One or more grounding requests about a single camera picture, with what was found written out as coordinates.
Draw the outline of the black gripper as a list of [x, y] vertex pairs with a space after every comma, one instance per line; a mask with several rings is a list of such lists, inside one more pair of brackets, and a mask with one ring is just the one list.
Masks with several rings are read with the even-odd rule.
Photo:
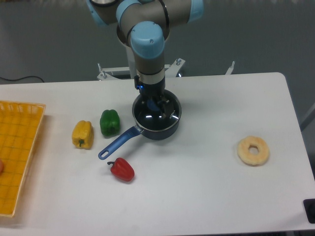
[[169, 118], [174, 111], [174, 103], [171, 99], [164, 96], [165, 78], [155, 84], [146, 84], [142, 82], [141, 77], [136, 75], [134, 77], [134, 86], [142, 96], [141, 104], [149, 106], [151, 100], [158, 101], [162, 116]]

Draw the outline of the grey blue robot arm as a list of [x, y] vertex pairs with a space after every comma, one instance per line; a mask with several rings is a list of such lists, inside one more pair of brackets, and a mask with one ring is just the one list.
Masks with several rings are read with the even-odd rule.
[[201, 0], [89, 0], [87, 6], [100, 25], [118, 24], [122, 42], [131, 49], [130, 72], [135, 88], [153, 113], [169, 117], [173, 103], [165, 96], [164, 47], [171, 27], [200, 19]]

